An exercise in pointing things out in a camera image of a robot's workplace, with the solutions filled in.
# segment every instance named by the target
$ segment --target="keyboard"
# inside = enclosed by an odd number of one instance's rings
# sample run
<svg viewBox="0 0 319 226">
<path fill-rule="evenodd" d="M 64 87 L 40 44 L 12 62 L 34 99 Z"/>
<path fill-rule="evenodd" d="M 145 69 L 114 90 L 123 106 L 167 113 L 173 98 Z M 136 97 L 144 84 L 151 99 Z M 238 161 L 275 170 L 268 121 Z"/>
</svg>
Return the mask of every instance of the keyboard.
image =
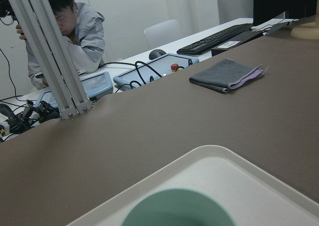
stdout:
<svg viewBox="0 0 319 226">
<path fill-rule="evenodd" d="M 201 54 L 202 52 L 209 50 L 244 31 L 249 31 L 251 27 L 251 23 L 233 25 L 213 35 L 205 37 L 202 40 L 184 46 L 177 50 L 177 54 Z"/>
</svg>

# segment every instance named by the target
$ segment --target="towel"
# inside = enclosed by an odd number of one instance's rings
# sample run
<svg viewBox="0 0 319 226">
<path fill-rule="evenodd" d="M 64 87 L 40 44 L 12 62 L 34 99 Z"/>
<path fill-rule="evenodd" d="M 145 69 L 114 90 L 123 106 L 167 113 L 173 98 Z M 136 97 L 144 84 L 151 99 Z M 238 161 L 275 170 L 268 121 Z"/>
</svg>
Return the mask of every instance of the towel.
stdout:
<svg viewBox="0 0 319 226">
<path fill-rule="evenodd" d="M 244 85 L 252 79 L 264 75 L 261 65 L 253 68 L 231 59 L 223 59 L 210 68 L 189 78 L 193 84 L 227 93 Z"/>
</svg>

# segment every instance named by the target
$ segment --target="gray cloth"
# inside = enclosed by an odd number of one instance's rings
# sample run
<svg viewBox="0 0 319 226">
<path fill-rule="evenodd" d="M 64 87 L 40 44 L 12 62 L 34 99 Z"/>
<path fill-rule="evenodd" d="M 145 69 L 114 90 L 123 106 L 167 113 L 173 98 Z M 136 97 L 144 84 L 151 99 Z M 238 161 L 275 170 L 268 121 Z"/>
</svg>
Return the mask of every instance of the gray cloth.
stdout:
<svg viewBox="0 0 319 226">
<path fill-rule="evenodd" d="M 102 55 L 105 49 L 105 40 L 102 22 L 104 18 L 85 3 L 77 2 L 76 8 L 77 24 L 74 29 L 74 35 L 77 45 L 74 45 L 66 36 L 63 39 L 66 42 L 76 70 L 94 72 L 103 63 Z M 35 75 L 42 73 L 42 71 L 27 41 L 26 51 L 28 56 L 28 75 L 32 84 L 37 89 L 45 88 L 46 85 L 42 83 L 42 79 L 35 78 Z"/>
<path fill-rule="evenodd" d="M 244 85 L 247 81 L 264 75 L 258 67 L 250 67 L 230 59 L 223 59 L 210 68 L 189 78 L 193 84 L 226 93 Z"/>
</svg>

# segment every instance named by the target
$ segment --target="black mouse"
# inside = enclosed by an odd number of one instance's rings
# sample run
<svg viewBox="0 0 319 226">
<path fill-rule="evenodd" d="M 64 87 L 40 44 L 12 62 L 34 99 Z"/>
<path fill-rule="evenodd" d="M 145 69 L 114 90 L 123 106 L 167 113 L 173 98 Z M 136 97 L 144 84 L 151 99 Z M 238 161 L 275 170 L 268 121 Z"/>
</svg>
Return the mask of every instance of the black mouse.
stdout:
<svg viewBox="0 0 319 226">
<path fill-rule="evenodd" d="M 149 59 L 154 60 L 155 58 L 160 57 L 161 55 L 165 55 L 166 52 L 161 49 L 152 50 L 149 54 Z"/>
</svg>

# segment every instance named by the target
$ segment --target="wooden base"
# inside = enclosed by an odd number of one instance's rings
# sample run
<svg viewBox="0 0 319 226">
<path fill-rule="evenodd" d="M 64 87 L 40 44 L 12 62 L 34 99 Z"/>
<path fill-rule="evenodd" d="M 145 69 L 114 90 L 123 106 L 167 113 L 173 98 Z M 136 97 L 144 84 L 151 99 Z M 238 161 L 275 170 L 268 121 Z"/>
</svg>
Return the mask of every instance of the wooden base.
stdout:
<svg viewBox="0 0 319 226">
<path fill-rule="evenodd" d="M 302 24 L 294 27 L 290 35 L 299 39 L 319 40 L 319 28 L 315 26 L 314 22 Z"/>
</svg>

